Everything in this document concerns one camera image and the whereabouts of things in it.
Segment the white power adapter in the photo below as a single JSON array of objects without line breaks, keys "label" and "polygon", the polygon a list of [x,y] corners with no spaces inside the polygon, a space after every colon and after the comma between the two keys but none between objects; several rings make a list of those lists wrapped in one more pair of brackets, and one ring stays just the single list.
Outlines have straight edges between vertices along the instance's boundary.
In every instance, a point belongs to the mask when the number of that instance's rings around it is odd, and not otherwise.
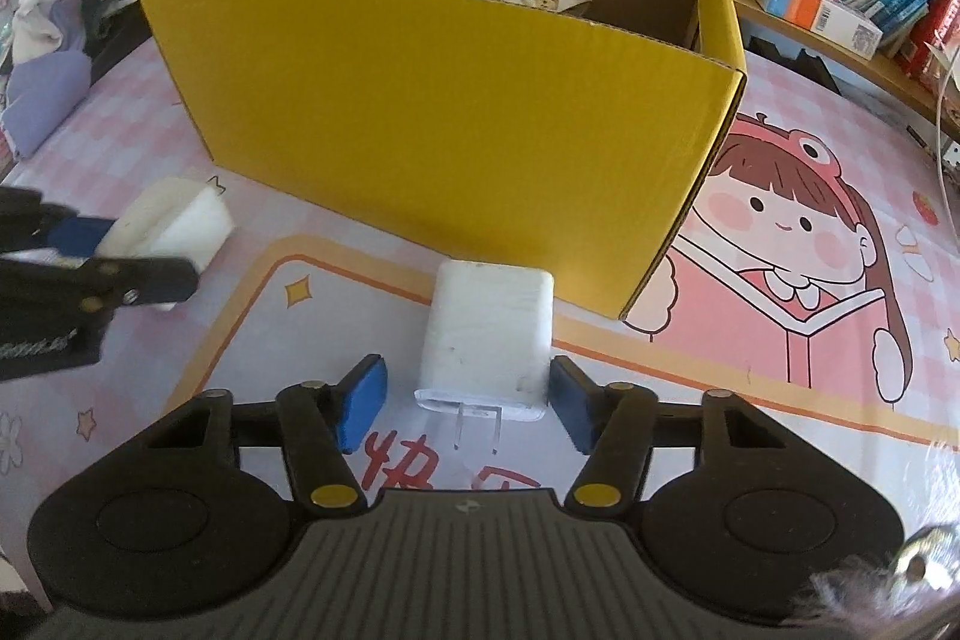
[{"label": "white power adapter", "polygon": [[452,419],[452,448],[471,419],[534,424],[548,408],[555,280],[528,266],[448,260],[438,268],[415,401]]}]

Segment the pink cartoon table mat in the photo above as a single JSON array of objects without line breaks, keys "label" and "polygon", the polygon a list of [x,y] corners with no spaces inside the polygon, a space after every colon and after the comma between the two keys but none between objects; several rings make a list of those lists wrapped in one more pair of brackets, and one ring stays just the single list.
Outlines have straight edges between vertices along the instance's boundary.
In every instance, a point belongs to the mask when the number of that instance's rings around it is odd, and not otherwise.
[{"label": "pink cartoon table mat", "polygon": [[745,112],[830,149],[877,218],[914,369],[895,403],[877,395],[869,328],[877,296],[810,319],[761,302],[688,242],[644,289],[640,313],[602,319],[565,304],[534,271],[448,262],[213,166],[155,46],[135,50],[14,169],[94,216],[114,218],[153,185],[205,185],[235,230],[171,308],[121,310],[99,362],[2,390],[2,549],[29,565],[26,530],[49,494],[208,388],[239,403],[298,381],[340,380],[377,354],[387,396],[350,456],[368,495],[402,489],[566,492],[584,458],[553,413],[517,414],[501,381],[526,353],[566,354],[599,383],[665,401],[726,388],[844,464],[908,530],[958,515],[958,255],[931,161],[866,109],[763,58]]}]

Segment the orange white book box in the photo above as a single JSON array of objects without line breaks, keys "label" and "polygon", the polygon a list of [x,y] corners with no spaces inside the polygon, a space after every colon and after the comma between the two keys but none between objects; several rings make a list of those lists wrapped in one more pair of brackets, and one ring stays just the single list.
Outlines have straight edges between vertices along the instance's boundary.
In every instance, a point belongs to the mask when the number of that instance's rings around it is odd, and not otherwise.
[{"label": "orange white book box", "polygon": [[835,46],[871,60],[882,31],[866,16],[838,0],[755,0],[775,18],[820,35]]}]

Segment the white curved foam block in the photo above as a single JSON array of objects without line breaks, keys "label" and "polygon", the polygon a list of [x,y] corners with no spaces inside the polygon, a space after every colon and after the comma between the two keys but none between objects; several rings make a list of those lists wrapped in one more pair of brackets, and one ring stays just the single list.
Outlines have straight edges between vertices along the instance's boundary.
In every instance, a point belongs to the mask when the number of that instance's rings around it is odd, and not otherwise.
[{"label": "white curved foam block", "polygon": [[[186,259],[202,276],[235,221],[208,182],[166,177],[146,187],[96,248],[98,259]],[[178,304],[155,304],[172,308]]]}]

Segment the yellow cardboard box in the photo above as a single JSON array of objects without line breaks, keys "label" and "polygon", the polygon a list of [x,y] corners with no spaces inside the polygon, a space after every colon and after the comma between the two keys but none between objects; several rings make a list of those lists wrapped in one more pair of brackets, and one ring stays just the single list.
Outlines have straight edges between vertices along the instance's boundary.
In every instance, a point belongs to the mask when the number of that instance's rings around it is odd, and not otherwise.
[{"label": "yellow cardboard box", "polygon": [[747,86],[732,0],[142,0],[224,169],[630,310]]}]

